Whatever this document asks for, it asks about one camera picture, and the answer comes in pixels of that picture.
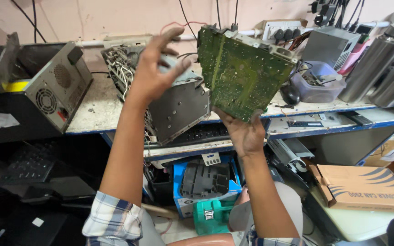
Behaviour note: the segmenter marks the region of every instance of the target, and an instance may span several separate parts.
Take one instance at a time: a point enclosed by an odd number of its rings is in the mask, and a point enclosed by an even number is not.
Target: plaid shirt
[[[83,227],[87,246],[135,246],[141,239],[143,210],[127,201],[97,192]],[[247,234],[250,246],[301,246],[299,238],[258,238],[255,226]]]

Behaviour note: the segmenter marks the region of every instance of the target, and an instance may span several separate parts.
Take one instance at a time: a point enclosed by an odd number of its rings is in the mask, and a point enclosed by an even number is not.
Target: hand
[[[172,82],[191,65],[190,60],[183,59],[165,74],[158,70],[161,53],[178,55],[173,49],[167,48],[167,44],[172,40],[178,40],[183,31],[184,28],[170,29],[162,36],[154,37],[147,45],[140,55],[129,95],[135,95],[135,98],[148,105],[151,101],[159,99],[165,90],[171,87]]]
[[[259,117],[262,114],[261,109],[252,115],[251,124],[235,119],[217,107],[212,107],[212,110],[222,119],[239,157],[264,153],[265,130]]]

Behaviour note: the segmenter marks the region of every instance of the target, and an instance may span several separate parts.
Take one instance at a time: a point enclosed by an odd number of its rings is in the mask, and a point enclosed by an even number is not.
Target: workbench
[[[123,103],[117,97],[117,91],[107,74],[93,74],[94,80],[86,93],[79,109],[72,119],[66,133],[67,134],[90,134],[99,133],[105,141],[112,145],[115,129],[118,124],[119,115]],[[304,137],[312,135],[321,135],[329,133],[343,133],[349,131],[358,131],[386,126],[394,126],[394,108],[380,109],[371,104],[367,97],[359,103],[345,103],[339,99],[332,103],[299,103],[294,109],[279,108],[276,105],[283,106],[280,93],[271,101],[267,111],[262,114],[262,118],[270,119],[267,125],[267,138],[280,139],[290,137]],[[358,126],[355,122],[338,114],[343,111],[357,111],[374,122],[371,126]],[[322,120],[319,114],[327,119]],[[323,126],[315,127],[290,127],[287,123],[287,117],[290,122],[293,121],[317,121]],[[199,124],[221,122],[219,116],[212,114]],[[372,147],[373,153],[383,142]],[[172,159],[198,154],[222,152],[233,150],[230,140],[215,141],[210,143],[188,145],[173,148],[158,148],[148,152],[144,151],[144,157],[147,161]]]

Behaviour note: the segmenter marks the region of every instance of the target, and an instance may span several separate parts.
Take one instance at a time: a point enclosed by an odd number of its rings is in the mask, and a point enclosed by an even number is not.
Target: person
[[[134,81],[124,103],[99,191],[82,233],[87,245],[165,246],[147,212],[141,209],[144,151],[144,115],[149,103],[160,98],[191,62],[183,59],[160,73],[161,53],[177,55],[167,47],[183,28],[156,36],[141,53]],[[231,211],[229,226],[246,232],[242,245],[302,245],[302,205],[293,189],[273,182],[264,156],[265,130],[257,111],[251,123],[214,109],[227,127],[242,160],[249,201]]]

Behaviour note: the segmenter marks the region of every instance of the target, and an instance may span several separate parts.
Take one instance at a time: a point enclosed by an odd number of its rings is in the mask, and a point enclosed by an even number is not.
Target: circuit board
[[[297,59],[285,48],[239,34],[203,26],[198,57],[211,105],[249,122],[257,109],[265,110]]]

